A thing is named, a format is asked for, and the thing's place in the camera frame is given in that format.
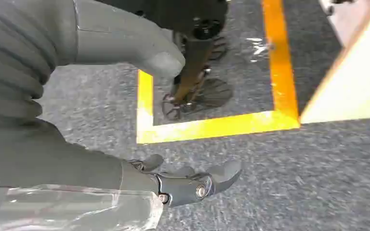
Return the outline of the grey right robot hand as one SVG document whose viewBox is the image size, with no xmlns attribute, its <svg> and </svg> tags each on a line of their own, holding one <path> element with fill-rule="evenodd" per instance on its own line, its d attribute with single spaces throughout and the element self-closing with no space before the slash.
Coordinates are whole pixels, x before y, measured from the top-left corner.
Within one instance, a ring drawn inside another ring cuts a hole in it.
<svg viewBox="0 0 370 231">
<path fill-rule="evenodd" d="M 68 143 L 39 119 L 37 99 L 59 66 L 128 62 L 158 77 L 185 59 L 155 23 L 94 0 L 0 0 L 0 185 L 150 191 L 168 206 L 196 203 L 234 184 L 237 161 L 196 173 L 154 173 L 160 155 L 124 160 Z"/>
</svg>

